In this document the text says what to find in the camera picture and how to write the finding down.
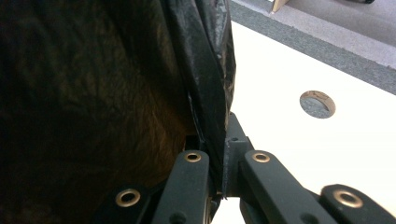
trash bag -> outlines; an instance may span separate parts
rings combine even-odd
[[[226,0],[0,2],[0,222],[87,223],[187,135],[220,190],[234,72]]]

black garbage bag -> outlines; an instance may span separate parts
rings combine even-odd
[[[225,0],[0,1],[0,223],[87,223],[199,136],[221,188]]]

gray carpet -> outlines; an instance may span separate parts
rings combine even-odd
[[[230,2],[233,21],[396,95],[395,69],[276,21],[265,13],[264,5],[252,6],[249,1]]]

round hole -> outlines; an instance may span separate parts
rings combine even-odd
[[[270,160],[270,157],[265,155],[264,153],[258,152],[253,154],[253,160],[258,162],[268,162]]]
[[[169,217],[169,222],[171,224],[184,224],[186,223],[186,215],[182,213],[174,213]]]
[[[300,219],[305,224],[319,224],[318,219],[311,214],[304,213],[300,216]]]
[[[189,162],[197,162],[197,161],[201,160],[201,155],[198,153],[192,152],[192,153],[187,154],[184,157],[184,159],[186,159],[186,161],[189,161]]]
[[[140,193],[135,189],[125,189],[117,194],[116,204],[119,207],[130,207],[140,200]]]
[[[335,103],[321,91],[306,91],[300,97],[300,105],[310,116],[317,119],[328,119],[335,113]]]
[[[360,208],[363,206],[363,201],[358,196],[349,191],[338,189],[333,193],[333,196],[339,203],[348,207]]]

gray floor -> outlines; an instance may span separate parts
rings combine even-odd
[[[396,1],[233,0],[232,20],[396,95]]]

